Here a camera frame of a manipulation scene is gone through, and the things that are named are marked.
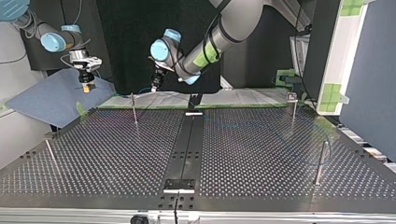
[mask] metal rod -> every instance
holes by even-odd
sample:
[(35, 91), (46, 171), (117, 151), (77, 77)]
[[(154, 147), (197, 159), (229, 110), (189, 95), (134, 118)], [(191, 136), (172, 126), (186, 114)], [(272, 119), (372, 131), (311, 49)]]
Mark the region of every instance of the metal rod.
[(296, 101), (296, 102), (294, 103), (293, 122), (294, 122), (294, 120), (296, 119), (297, 103), (298, 103), (298, 101)]
[(52, 147), (50, 146), (50, 141), (48, 139), (46, 139), (46, 144), (47, 144), (47, 148), (49, 149), (50, 156), (52, 157), (53, 160), (55, 160), (55, 156), (53, 155)]
[(134, 123), (137, 124), (137, 115), (136, 115), (136, 110), (134, 108), (134, 94), (131, 94), (131, 103), (132, 103), (132, 109), (134, 110)]
[(315, 182), (314, 182), (315, 185), (318, 185), (319, 181), (320, 181), (320, 176), (321, 176), (321, 172), (323, 169), (323, 165), (324, 165), (323, 163), (324, 163), (324, 159), (326, 157), (326, 151), (327, 151), (326, 149), (328, 148), (328, 145), (329, 145), (329, 142), (327, 142), (327, 141), (323, 142), (322, 150), (321, 150), (320, 158), (319, 158), (319, 163), (318, 163), (317, 175), (315, 176)]

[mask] robotic arm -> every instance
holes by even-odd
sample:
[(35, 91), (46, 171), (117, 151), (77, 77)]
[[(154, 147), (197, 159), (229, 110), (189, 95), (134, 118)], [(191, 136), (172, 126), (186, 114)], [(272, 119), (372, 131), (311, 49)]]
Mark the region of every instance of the robotic arm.
[(204, 40), (187, 56), (179, 48), (181, 34), (167, 29), (163, 38), (150, 48), (156, 73), (151, 84), (156, 91), (163, 84), (168, 71), (175, 72), (179, 81), (192, 85), (201, 71), (210, 63), (216, 63), (221, 53), (233, 44), (247, 39), (256, 28), (262, 15), (263, 0), (209, 0), (220, 14), (216, 27), (209, 27)]
[(79, 82), (84, 92), (94, 89), (93, 71), (102, 64), (102, 60), (91, 57), (85, 49), (89, 41), (84, 42), (78, 25), (62, 26), (57, 31), (44, 21), (38, 19), (28, 9), (30, 0), (0, 0), (0, 21), (11, 22), (15, 27), (26, 32), (27, 37), (35, 37), (49, 52), (69, 51), (70, 62), (79, 71)]

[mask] optical breadboard table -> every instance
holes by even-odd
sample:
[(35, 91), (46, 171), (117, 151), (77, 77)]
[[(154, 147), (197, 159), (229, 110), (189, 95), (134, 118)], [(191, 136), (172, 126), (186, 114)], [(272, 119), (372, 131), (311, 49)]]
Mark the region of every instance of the optical breadboard table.
[[(135, 124), (133, 110), (97, 109), (1, 170), (0, 222), (35, 209), (396, 213), (391, 170), (312, 110), (292, 111), (137, 110)], [(165, 193), (178, 180), (192, 191)]]

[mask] grid of holes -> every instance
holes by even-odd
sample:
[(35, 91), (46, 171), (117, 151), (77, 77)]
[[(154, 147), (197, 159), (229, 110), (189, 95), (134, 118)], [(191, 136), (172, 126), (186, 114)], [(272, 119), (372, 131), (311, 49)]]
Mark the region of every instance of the grid of holes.
[(0, 180), (13, 194), (156, 196), (182, 111), (100, 110)]
[[(293, 122), (290, 108), (206, 110), (200, 195), (395, 200), (396, 183), (378, 174), (326, 126), (327, 121), (303, 110)], [(332, 156), (315, 187), (316, 164), (326, 140)]]

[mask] white wall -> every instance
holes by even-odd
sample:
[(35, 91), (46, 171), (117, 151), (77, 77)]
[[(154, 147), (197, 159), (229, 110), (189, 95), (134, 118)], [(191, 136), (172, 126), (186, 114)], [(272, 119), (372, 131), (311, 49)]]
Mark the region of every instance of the white wall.
[(50, 126), (27, 118), (1, 104), (29, 89), (43, 79), (42, 72), (30, 70), (27, 57), (20, 59), (25, 48), (19, 32), (10, 24), (0, 22), (0, 169), (22, 153), (38, 145)]

